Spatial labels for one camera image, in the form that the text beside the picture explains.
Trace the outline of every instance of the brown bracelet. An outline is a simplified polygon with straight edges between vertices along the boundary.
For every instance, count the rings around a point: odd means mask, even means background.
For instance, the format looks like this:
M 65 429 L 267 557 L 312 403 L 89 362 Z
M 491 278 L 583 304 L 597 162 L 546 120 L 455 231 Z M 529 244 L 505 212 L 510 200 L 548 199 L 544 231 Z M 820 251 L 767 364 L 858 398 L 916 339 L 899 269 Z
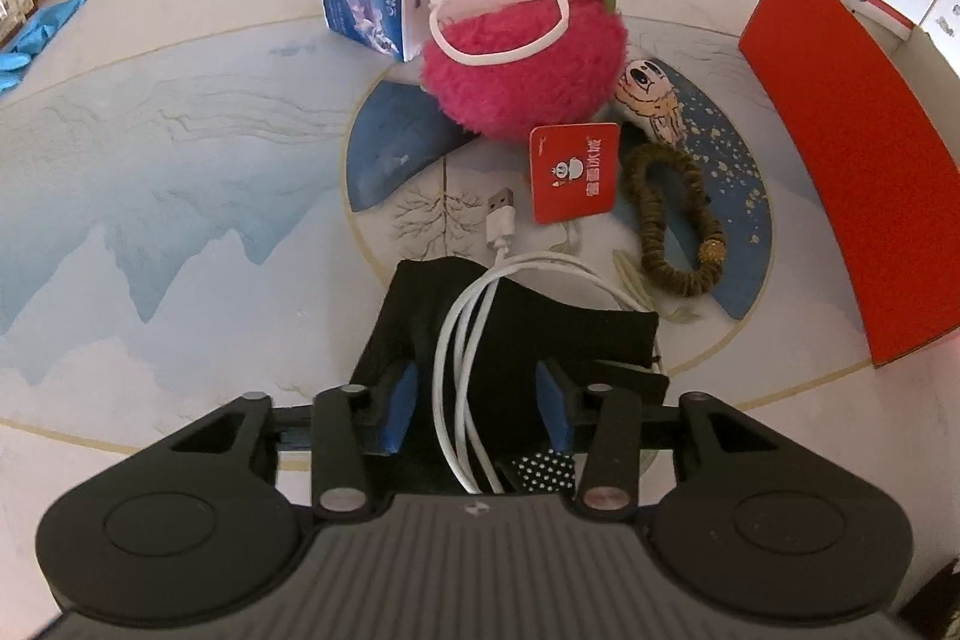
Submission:
M 666 210 L 664 195 L 647 182 L 647 170 L 653 164 L 664 164 L 680 172 L 688 193 L 683 213 L 700 237 L 696 271 L 685 272 L 670 266 L 664 258 Z M 707 207 L 704 176 L 685 150 L 661 143 L 645 143 L 634 148 L 623 162 L 623 193 L 630 201 L 640 225 L 640 266 L 655 285 L 678 296 L 699 296 L 716 285 L 723 274 L 727 243 L 720 221 Z

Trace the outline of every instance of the gold bead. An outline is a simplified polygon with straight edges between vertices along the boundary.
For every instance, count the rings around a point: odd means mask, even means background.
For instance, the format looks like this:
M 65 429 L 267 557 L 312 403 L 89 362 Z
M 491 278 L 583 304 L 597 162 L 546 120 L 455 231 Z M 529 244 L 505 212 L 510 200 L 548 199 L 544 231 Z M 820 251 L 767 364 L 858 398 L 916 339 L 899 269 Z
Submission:
M 723 263 L 727 259 L 727 246 L 720 239 L 705 239 L 697 251 L 700 263 Z

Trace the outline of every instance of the pink fluffy ball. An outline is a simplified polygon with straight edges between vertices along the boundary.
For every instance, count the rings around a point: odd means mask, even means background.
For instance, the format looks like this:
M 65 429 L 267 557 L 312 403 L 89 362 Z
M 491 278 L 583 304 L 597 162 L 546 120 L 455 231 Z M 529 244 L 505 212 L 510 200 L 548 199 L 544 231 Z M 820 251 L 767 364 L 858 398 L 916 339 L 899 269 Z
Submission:
M 460 52 L 516 49 L 560 21 L 557 1 L 523 1 L 445 25 Z M 610 100 L 623 68 L 627 30 L 604 0 L 570 0 L 566 33 L 515 63 L 464 66 L 432 40 L 424 48 L 422 82 L 440 109 L 470 131 L 525 142 L 539 125 L 587 122 Z

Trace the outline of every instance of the painted tabletop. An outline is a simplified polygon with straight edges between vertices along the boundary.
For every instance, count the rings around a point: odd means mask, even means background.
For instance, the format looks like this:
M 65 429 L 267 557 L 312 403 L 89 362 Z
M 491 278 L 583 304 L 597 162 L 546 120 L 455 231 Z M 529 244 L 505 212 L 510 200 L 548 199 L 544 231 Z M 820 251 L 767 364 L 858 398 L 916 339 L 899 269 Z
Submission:
M 755 408 L 879 482 L 920 530 L 916 579 L 949 547 L 954 510 L 952 489 L 912 459 L 952 439 L 928 426 L 933 385 L 908 393 L 907 382 L 947 378 L 955 340 L 870 367 L 827 217 L 736 47 L 756 1 L 620 0 L 631 47 L 702 95 L 687 99 L 703 113 L 691 127 L 727 133 L 704 119 L 710 107 L 728 119 L 771 220 L 742 317 L 704 297 L 694 319 L 664 322 L 671 398 L 696 387 Z M 396 70 L 319 15 L 320 0 L 89 0 L 0 102 L 3 640 L 53 613 L 32 534 L 59 492 L 244 391 L 302 404 L 347 381 L 400 258 L 491 261 L 474 231 L 448 237 L 444 224 L 431 242 L 404 232 L 403 215 L 416 194 L 426 220 L 436 194 L 443 210 L 462 196 L 458 220 L 477 223 L 477 199 L 523 193 L 522 149 L 474 140 L 354 212 L 344 180 L 357 116 L 383 80 L 415 81 L 416 67 Z M 574 245 L 613 282 L 613 251 L 637 252 L 624 221 L 536 227 L 519 206 L 518 249 Z M 610 306 L 563 281 L 524 282 Z M 797 395 L 808 389 L 819 390 Z M 661 461 L 654 494 L 670 482 Z M 287 488 L 305 495 L 303 480 Z

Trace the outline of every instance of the blue rubber glove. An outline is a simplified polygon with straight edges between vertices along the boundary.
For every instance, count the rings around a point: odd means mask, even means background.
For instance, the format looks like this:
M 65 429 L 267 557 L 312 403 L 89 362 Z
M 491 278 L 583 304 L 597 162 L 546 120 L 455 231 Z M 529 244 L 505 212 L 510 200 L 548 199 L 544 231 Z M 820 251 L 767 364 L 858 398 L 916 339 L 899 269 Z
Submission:
M 27 20 L 27 25 L 24 25 L 20 33 L 0 52 L 0 94 L 21 83 L 32 59 L 40 54 L 73 17 L 74 12 L 85 3 L 86 0 L 64 1 L 62 4 L 38 9 L 37 13 Z

